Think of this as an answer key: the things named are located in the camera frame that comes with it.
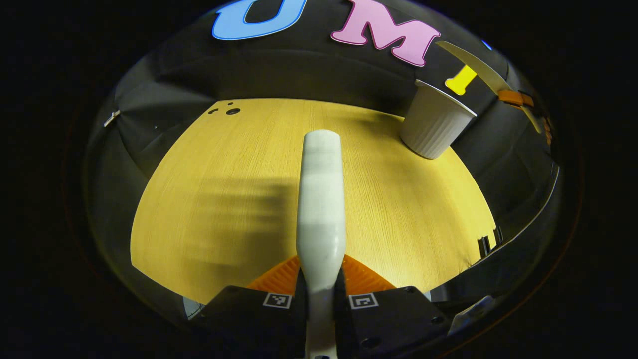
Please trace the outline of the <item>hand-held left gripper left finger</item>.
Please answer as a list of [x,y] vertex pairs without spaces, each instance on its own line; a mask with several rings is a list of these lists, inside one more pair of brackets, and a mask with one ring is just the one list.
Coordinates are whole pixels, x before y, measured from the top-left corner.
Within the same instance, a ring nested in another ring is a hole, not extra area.
[[199,314],[207,359],[303,359],[306,284],[294,256],[246,288],[226,286]]

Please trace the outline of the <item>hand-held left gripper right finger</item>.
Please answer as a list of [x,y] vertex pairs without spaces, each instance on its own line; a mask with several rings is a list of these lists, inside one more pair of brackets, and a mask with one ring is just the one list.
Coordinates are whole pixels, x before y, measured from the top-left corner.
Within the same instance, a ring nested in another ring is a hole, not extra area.
[[340,359],[395,359],[447,334],[449,318],[414,286],[397,288],[346,255],[335,287]]

